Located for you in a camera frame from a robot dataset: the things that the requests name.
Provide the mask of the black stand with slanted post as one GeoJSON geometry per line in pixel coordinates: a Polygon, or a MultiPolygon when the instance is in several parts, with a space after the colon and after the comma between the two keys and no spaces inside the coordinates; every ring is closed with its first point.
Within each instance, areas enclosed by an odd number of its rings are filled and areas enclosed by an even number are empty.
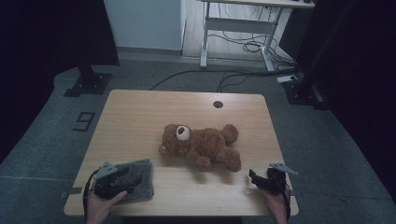
{"type": "Polygon", "coordinates": [[[334,39],[356,1],[317,0],[297,55],[297,69],[304,76],[282,85],[290,104],[327,108],[316,83],[329,61],[334,39]]]}

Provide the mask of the dark curtain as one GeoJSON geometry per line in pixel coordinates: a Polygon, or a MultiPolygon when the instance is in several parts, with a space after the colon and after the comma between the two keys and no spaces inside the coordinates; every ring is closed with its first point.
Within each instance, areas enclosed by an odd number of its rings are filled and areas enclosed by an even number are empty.
{"type": "Polygon", "coordinates": [[[396,203],[396,0],[313,0],[298,63],[396,203]]]}
{"type": "Polygon", "coordinates": [[[0,0],[0,162],[48,101],[55,76],[118,63],[105,0],[0,0]]]}

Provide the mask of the person's right hand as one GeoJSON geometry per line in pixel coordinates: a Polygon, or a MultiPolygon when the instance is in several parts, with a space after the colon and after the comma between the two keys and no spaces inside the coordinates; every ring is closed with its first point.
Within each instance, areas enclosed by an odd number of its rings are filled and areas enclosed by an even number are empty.
{"type": "Polygon", "coordinates": [[[265,189],[259,189],[275,224],[288,224],[288,212],[282,194],[275,195],[265,189]]]}

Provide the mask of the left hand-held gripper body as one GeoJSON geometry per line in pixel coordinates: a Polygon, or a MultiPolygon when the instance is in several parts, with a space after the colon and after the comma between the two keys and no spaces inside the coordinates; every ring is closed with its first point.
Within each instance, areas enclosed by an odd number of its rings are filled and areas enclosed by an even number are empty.
{"type": "Polygon", "coordinates": [[[94,193],[101,199],[109,200],[125,191],[125,187],[118,182],[118,169],[106,161],[94,175],[94,193]]]}

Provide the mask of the brown teddy bear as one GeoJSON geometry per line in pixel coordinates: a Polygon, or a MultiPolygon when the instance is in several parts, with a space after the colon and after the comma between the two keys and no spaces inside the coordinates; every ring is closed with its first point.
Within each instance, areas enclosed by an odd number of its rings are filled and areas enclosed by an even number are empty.
{"type": "Polygon", "coordinates": [[[232,124],[226,124],[221,130],[193,130],[181,124],[168,124],[158,150],[165,157],[189,158],[202,172],[209,171],[213,163],[221,163],[228,171],[236,173],[242,166],[240,153],[232,148],[238,134],[232,124]]]}

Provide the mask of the white desk frame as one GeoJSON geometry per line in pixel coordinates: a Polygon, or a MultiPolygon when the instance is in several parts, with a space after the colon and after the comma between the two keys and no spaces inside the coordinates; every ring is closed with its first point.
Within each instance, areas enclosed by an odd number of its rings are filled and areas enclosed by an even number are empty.
{"type": "Polygon", "coordinates": [[[274,72],[269,48],[274,39],[276,28],[284,8],[313,9],[312,0],[200,0],[205,4],[204,37],[201,46],[200,67],[207,67],[207,39],[209,31],[224,31],[246,34],[267,35],[261,54],[268,72],[274,72]],[[252,21],[240,19],[226,19],[210,16],[212,4],[234,4],[241,6],[277,7],[278,12],[272,21],[252,21]]]}

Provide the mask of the person's left hand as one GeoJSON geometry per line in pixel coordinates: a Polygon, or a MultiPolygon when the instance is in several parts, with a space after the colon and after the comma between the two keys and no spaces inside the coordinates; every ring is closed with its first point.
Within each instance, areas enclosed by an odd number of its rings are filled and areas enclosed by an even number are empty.
{"type": "Polygon", "coordinates": [[[93,191],[90,192],[87,197],[86,224],[103,224],[109,217],[112,207],[123,200],[127,194],[127,191],[123,191],[112,199],[103,200],[93,191]]]}

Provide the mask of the black stand with square base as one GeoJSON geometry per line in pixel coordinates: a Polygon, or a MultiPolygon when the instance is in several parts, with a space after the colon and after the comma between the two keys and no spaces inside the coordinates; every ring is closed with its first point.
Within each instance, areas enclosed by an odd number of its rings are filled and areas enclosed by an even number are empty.
{"type": "Polygon", "coordinates": [[[78,66],[80,76],[75,85],[64,93],[64,97],[79,97],[81,94],[102,95],[112,78],[111,74],[95,73],[88,64],[78,66]]]}

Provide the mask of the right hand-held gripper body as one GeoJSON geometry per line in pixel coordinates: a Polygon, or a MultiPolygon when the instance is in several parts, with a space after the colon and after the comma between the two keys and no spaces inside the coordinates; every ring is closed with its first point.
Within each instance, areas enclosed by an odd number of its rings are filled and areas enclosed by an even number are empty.
{"type": "Polygon", "coordinates": [[[284,192],[287,186],[286,174],[298,174],[284,163],[270,163],[266,173],[268,180],[272,185],[270,191],[274,194],[280,194],[284,192]]]}

